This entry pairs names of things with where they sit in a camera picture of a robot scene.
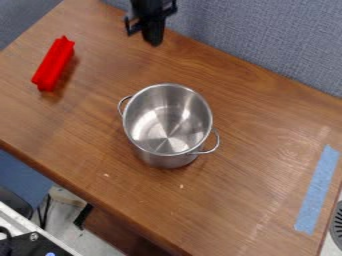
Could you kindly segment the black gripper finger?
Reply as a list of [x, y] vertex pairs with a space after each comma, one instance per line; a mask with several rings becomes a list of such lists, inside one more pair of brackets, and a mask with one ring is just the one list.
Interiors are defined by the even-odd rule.
[[144, 41], [152, 44], [153, 43], [153, 25], [152, 25], [152, 22], [146, 19], [142, 20], [141, 35], [142, 35]]
[[154, 38], [153, 38], [154, 46], [158, 46], [162, 42], [164, 27], [165, 27], [165, 18], [160, 18], [157, 21], [154, 21]]

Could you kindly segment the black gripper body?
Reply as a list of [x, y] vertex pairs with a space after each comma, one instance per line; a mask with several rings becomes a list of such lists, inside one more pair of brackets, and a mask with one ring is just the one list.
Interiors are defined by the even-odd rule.
[[142, 20], [153, 25], [160, 18], [168, 18], [177, 12], [176, 0], [129, 0], [129, 8], [122, 18], [126, 35], [141, 33]]

